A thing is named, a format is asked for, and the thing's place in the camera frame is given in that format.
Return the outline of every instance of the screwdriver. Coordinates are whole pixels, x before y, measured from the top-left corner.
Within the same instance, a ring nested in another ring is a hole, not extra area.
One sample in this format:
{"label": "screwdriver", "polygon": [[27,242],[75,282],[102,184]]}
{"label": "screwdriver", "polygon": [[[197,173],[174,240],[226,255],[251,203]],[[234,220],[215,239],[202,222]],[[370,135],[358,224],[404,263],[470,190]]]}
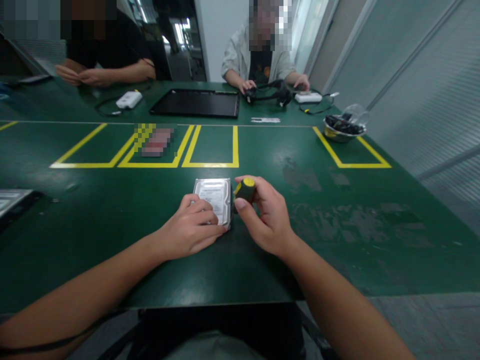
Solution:
{"label": "screwdriver", "polygon": [[235,207],[235,199],[245,199],[249,203],[252,202],[255,192],[255,181],[249,177],[244,178],[238,183],[235,191],[233,192],[233,204],[231,205],[231,219],[232,221],[234,214],[238,214],[237,208]]}

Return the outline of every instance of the gray floor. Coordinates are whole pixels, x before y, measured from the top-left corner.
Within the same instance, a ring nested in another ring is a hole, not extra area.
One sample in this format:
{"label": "gray floor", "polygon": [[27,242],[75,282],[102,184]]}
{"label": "gray floor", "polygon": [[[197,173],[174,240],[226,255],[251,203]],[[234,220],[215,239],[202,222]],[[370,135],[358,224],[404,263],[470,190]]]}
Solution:
{"label": "gray floor", "polygon": [[[370,301],[418,359],[480,359],[480,293],[374,297]],[[304,301],[298,305],[312,318]],[[96,359],[136,322],[136,311],[110,320],[68,359]],[[313,340],[303,334],[307,359],[322,359]],[[119,359],[126,359],[127,353],[125,349]]]}

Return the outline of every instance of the hand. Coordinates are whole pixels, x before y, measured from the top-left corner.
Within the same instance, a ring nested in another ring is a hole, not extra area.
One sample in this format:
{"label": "hand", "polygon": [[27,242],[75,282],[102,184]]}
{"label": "hand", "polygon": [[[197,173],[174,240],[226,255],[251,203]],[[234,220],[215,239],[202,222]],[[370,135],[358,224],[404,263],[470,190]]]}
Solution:
{"label": "hand", "polygon": [[147,238],[163,261],[184,258],[209,247],[227,231],[218,223],[212,205],[189,194],[183,197],[177,212]]}
{"label": "hand", "polygon": [[72,69],[62,66],[55,65],[56,74],[63,79],[66,83],[78,87],[82,83],[80,81],[79,75]]}
{"label": "hand", "polygon": [[255,81],[247,80],[242,82],[238,88],[240,89],[241,93],[245,95],[245,92],[247,90],[250,90],[251,88],[256,88],[256,87],[257,87],[257,84],[255,84]]}
{"label": "hand", "polygon": [[305,74],[300,75],[300,77],[296,80],[295,85],[293,85],[293,87],[297,88],[298,86],[301,87],[302,91],[309,91],[310,90],[309,77]]}
{"label": "hand", "polygon": [[289,212],[285,198],[262,177],[240,176],[237,183],[244,178],[255,181],[253,202],[260,210],[258,217],[252,205],[242,199],[235,200],[235,207],[245,223],[251,237],[263,250],[282,257],[300,240],[290,226]]}
{"label": "hand", "polygon": [[88,69],[78,75],[80,81],[92,87],[108,88],[112,85],[107,69]]}

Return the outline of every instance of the white power adapter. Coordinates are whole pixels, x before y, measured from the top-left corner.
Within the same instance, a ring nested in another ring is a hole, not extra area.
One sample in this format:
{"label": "white power adapter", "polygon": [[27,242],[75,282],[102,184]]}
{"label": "white power adapter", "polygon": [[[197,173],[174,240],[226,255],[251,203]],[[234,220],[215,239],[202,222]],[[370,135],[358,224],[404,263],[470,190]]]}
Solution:
{"label": "white power adapter", "polygon": [[140,100],[142,100],[142,93],[138,91],[127,91],[120,99],[117,100],[116,105],[120,109],[133,109]]}
{"label": "white power adapter", "polygon": [[295,95],[295,100],[302,104],[302,103],[319,103],[323,99],[322,95],[318,92],[311,92],[311,91],[300,91]]}

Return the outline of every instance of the yellow tape outline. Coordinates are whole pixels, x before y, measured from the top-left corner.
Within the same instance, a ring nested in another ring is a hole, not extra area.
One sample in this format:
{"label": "yellow tape outline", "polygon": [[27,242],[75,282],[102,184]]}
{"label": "yellow tape outline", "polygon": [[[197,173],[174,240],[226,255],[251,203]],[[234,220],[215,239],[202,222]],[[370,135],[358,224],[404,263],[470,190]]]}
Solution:
{"label": "yellow tape outline", "polygon": [[190,162],[192,160],[192,155],[194,154],[195,146],[197,145],[197,140],[199,138],[200,130],[202,129],[201,125],[197,125],[195,128],[195,133],[191,138],[190,146],[186,152],[185,159],[183,160],[182,168],[239,168],[239,127],[233,126],[233,149],[232,149],[232,162]]}
{"label": "yellow tape outline", "polygon": [[337,156],[335,151],[330,146],[329,142],[325,137],[322,135],[318,127],[314,126],[313,131],[315,131],[316,135],[320,139],[323,146],[325,146],[326,150],[335,161],[335,164],[340,169],[391,169],[392,166],[378,153],[375,151],[373,147],[370,146],[368,142],[366,142],[363,138],[357,137],[358,141],[379,161],[379,163],[360,163],[360,164],[346,164],[343,163],[340,158]]}
{"label": "yellow tape outline", "polygon": [[[187,147],[187,143],[189,142],[190,135],[192,134],[193,129],[194,125],[190,125],[188,127],[186,134],[181,141],[180,147],[178,148],[175,159],[173,159],[172,162],[129,162],[136,151],[136,148],[132,147],[130,149],[130,152],[125,156],[121,163],[118,164],[118,168],[178,168],[180,159],[184,154],[184,150]],[[153,129],[150,128],[149,131],[143,133],[142,137],[148,137],[152,131]]]}
{"label": "yellow tape outline", "polygon": [[104,169],[104,168],[113,168],[123,154],[128,150],[130,145],[134,142],[135,135],[132,135],[130,139],[121,147],[121,149],[116,153],[113,159],[110,162],[98,162],[98,163],[65,163],[64,161],[71,157],[74,153],[76,153],[82,146],[88,143],[95,135],[97,135],[100,131],[102,131],[107,124],[104,122],[97,126],[95,130],[85,136],[79,143],[77,143],[74,147],[68,150],[61,158],[55,161],[50,168],[52,169]]}
{"label": "yellow tape outline", "polygon": [[7,129],[7,128],[15,125],[15,124],[18,124],[18,123],[19,123],[18,121],[11,121],[11,122],[9,122],[8,124],[5,124],[5,125],[3,125],[3,126],[0,126],[0,131],[5,130],[5,129]]}

